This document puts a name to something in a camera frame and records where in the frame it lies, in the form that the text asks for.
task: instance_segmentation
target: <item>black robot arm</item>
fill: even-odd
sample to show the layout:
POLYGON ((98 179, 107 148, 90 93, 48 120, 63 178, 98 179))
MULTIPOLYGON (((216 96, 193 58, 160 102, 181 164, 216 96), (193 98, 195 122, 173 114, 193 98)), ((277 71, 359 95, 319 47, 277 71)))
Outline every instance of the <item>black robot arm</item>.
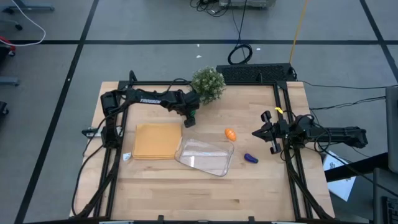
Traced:
MULTIPOLYGON (((282 119, 274 124, 270 122, 271 113, 265 111, 261 115, 261 119, 265 124, 253 132, 252 135, 259 137, 265 142, 271 142, 271 154, 281 152, 280 145, 276 142, 276 139, 283 139, 284 145, 287 148, 298 150, 305 147, 308 142, 327 142, 327 143, 344 143, 348 146, 362 148, 368 144, 366 139, 366 130, 360 129, 359 127, 347 127, 347 128, 324 128, 313 121, 313 117, 310 114, 297 116, 295 121, 291 124, 287 124, 286 120, 282 119)), ((303 196, 307 198, 309 204, 314 209, 315 213, 321 219, 331 220, 333 217, 329 216, 318 202, 312 196, 310 191, 307 189, 305 183, 300 179, 300 176, 295 171, 292 164, 292 160, 286 158, 287 173, 297 184, 303 193, 303 196)))
POLYGON ((308 142, 331 142, 344 143, 347 146, 363 148, 368 144, 366 130, 359 127, 346 128, 324 128, 313 122, 309 115, 299 115, 292 124, 286 120, 280 120, 274 124, 270 122, 271 113, 265 111, 261 115, 265 124, 253 132, 252 135, 259 137, 265 142, 271 142, 271 153, 281 151, 276 139, 287 139, 289 143, 297 148, 304 148, 308 142))
POLYGON ((101 95, 102 109, 105 115, 105 127, 101 132, 104 147, 116 148, 120 145, 116 131, 116 116, 134 103, 160 105, 168 111, 176 111, 186 116, 186 128, 195 125, 193 111, 199 109, 200 95, 195 91, 184 93, 182 90, 166 90, 162 93, 144 91, 141 89, 113 90, 101 95), (123 104, 119 105, 119 97, 125 96, 123 104))

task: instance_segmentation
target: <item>orange toy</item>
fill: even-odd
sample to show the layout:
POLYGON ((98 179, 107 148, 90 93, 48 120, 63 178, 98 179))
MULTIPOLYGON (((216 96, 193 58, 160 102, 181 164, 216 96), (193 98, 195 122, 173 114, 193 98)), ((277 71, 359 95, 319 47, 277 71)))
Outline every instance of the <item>orange toy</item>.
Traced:
POLYGON ((236 141, 236 134, 232 129, 225 129, 226 137, 231 141, 236 141))

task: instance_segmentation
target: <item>green leaves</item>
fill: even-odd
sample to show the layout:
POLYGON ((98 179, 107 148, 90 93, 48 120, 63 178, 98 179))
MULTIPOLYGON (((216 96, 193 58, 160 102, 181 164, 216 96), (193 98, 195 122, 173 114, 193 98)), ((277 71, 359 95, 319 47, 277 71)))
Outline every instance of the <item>green leaves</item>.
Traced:
POLYGON ((220 99, 225 90, 224 76, 210 67, 195 72, 191 84, 193 88, 201 94, 200 101, 204 105, 207 105, 213 100, 220 99))

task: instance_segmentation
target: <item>wooden tabletop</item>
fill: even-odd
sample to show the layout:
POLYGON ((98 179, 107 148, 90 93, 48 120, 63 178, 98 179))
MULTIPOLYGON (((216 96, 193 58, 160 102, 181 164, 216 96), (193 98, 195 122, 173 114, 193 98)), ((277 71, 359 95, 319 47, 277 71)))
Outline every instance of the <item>wooden tabletop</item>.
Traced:
MULTIPOLYGON (((117 89, 118 82, 104 82, 99 95, 117 89)), ((139 86, 143 90, 159 92, 167 86, 139 86)), ((184 86, 173 86, 187 90, 184 86)), ((303 83, 288 83, 290 102, 295 114, 309 114, 303 83)), ((196 125, 183 129, 183 136, 190 136, 208 143, 227 141, 226 128, 235 130, 234 154, 229 171, 224 177, 192 169, 175 160, 121 161, 114 197, 113 220, 156 220, 164 215, 165 220, 227 220, 247 221, 254 216, 256 221, 294 220, 292 199, 285 162, 279 154, 269 152, 271 144, 256 138, 251 133, 263 123, 260 115, 269 110, 272 122, 277 121, 274 92, 271 86, 227 86, 220 100, 202 106, 195 115, 196 125), (244 160, 250 153, 259 159, 258 164, 244 160)), ((98 98, 93 127, 104 118, 98 98)), ((185 117, 168 112, 159 105, 134 104, 129 107, 124 132, 123 153, 134 147, 136 124, 182 123, 185 117)), ((95 138, 86 151, 86 159, 101 145, 95 138)), ((81 173, 76 194, 76 212, 98 188, 105 149, 90 161, 81 173)), ((330 194, 320 156, 311 150, 302 149, 302 160, 309 191, 325 211, 334 217, 330 194)), ((305 217, 302 195, 297 187, 301 216, 305 217)), ((101 215, 105 214, 108 191, 104 193, 101 215)))

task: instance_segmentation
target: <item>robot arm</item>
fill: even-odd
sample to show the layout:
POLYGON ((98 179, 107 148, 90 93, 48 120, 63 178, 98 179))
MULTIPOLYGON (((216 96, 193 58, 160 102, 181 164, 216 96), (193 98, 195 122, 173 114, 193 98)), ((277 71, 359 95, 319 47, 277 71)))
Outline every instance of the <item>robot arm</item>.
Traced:
POLYGON ((119 112, 125 110, 134 103, 146 103, 160 105, 168 111, 176 111, 181 116, 186 116, 184 125, 189 128, 195 125, 192 112, 199 109, 200 95, 192 90, 184 93, 182 90, 162 93, 156 91, 144 91, 141 89, 113 90, 101 96, 101 104, 105 115, 106 125, 101 132, 104 147, 116 148, 120 146, 116 130, 116 117, 119 112), (125 96, 126 100, 119 105, 119 97, 125 96))
POLYGON ((271 154, 281 151, 276 139, 288 139, 291 145, 304 148, 308 142, 333 142, 344 143, 347 146, 363 148, 368 144, 366 130, 359 127, 346 128, 323 128, 313 122, 313 118, 307 115, 299 115, 292 124, 287 124, 286 120, 278 121, 274 124, 270 122, 271 113, 265 111, 261 115, 265 124, 253 132, 252 135, 259 137, 265 142, 271 142, 271 154))

